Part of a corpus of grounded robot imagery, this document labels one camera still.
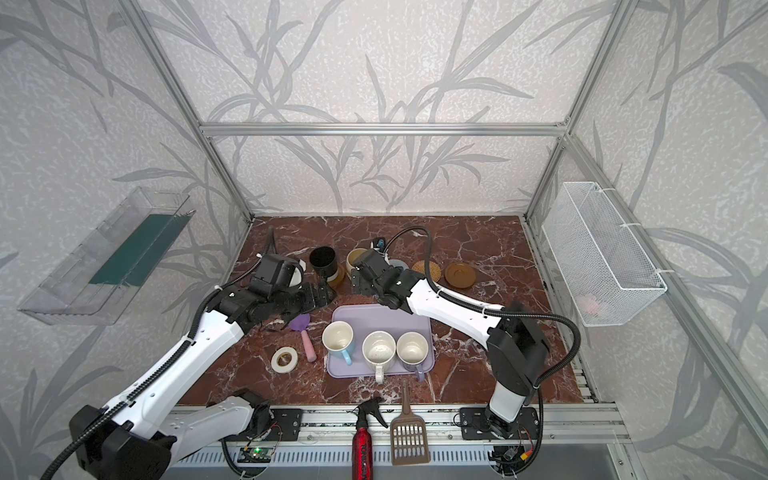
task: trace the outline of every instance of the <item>white mug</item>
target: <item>white mug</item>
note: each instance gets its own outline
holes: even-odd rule
[[[416,372],[419,381],[424,381],[422,364],[429,354],[429,343],[421,333],[406,332],[397,339],[397,356],[400,357],[403,368]]]
[[[376,373],[376,383],[384,383],[384,373],[395,362],[397,343],[387,332],[373,332],[362,341],[362,355]]]
[[[347,365],[352,365],[355,332],[347,322],[331,322],[323,330],[323,345],[329,355],[343,357]]]

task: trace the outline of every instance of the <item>brown saucer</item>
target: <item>brown saucer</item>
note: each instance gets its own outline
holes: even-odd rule
[[[445,268],[445,281],[454,288],[469,288],[477,278],[475,269],[468,263],[451,263]]]

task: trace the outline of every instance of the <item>plastic scoop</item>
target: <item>plastic scoop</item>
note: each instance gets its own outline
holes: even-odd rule
[[[315,347],[312,346],[312,340],[306,332],[306,327],[310,324],[310,315],[308,313],[302,313],[295,319],[291,320],[288,326],[291,330],[301,332],[301,341],[304,343],[304,354],[306,355],[307,362],[314,362],[317,360],[317,354],[315,353]]]

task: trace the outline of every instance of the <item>white wire basket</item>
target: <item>white wire basket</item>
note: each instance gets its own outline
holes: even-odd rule
[[[624,325],[667,284],[595,182],[564,182],[542,226],[585,326]]]

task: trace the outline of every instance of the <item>purple tray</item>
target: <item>purple tray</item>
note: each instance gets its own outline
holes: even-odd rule
[[[344,305],[333,310],[331,322],[343,320],[352,326],[355,333],[355,351],[352,353],[352,365],[347,365],[343,358],[328,356],[328,374],[335,379],[348,379],[359,376],[373,376],[373,370],[362,356],[362,341],[369,333],[384,330],[397,341],[405,332],[418,332],[427,339],[429,353],[424,360],[424,373],[435,366],[435,347],[432,343],[432,325],[423,315],[411,315],[402,310],[392,310],[383,305]],[[384,375],[402,375],[410,373],[404,369],[400,359],[396,358],[392,368]]]

